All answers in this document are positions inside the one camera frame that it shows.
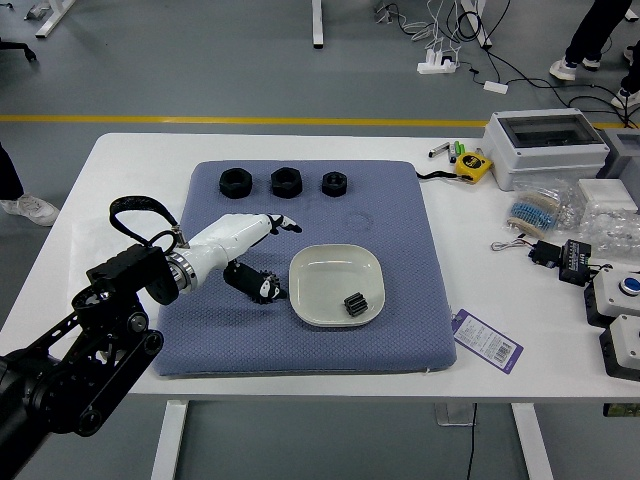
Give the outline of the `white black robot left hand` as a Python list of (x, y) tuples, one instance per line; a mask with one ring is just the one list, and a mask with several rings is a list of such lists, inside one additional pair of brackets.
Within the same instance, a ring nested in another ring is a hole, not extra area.
[(256, 303), (271, 303), (288, 297), (279, 278), (269, 271), (256, 271), (239, 257), (279, 229), (299, 233), (301, 227), (284, 215), (225, 214), (199, 232), (187, 247), (167, 255), (178, 288), (187, 292), (203, 284), (213, 270), (223, 272), (224, 281)]

